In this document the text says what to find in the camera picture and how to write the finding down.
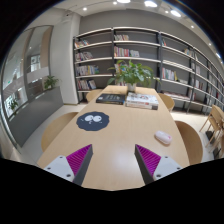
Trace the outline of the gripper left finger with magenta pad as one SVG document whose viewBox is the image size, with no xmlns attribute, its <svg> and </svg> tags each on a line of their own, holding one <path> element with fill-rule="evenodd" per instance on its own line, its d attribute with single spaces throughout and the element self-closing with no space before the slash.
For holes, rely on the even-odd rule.
<svg viewBox="0 0 224 224">
<path fill-rule="evenodd" d="M 92 145 L 87 145 L 68 156 L 59 155 L 44 170 L 81 186 L 92 155 Z"/>
</svg>

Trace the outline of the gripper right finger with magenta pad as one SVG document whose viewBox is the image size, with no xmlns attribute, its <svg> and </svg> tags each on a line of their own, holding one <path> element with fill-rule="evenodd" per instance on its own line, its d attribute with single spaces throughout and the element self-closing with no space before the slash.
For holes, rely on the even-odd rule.
<svg viewBox="0 0 224 224">
<path fill-rule="evenodd" d="M 146 185 L 182 169 L 171 157 L 160 156 L 138 144 L 135 145 L 135 157 Z"/>
</svg>

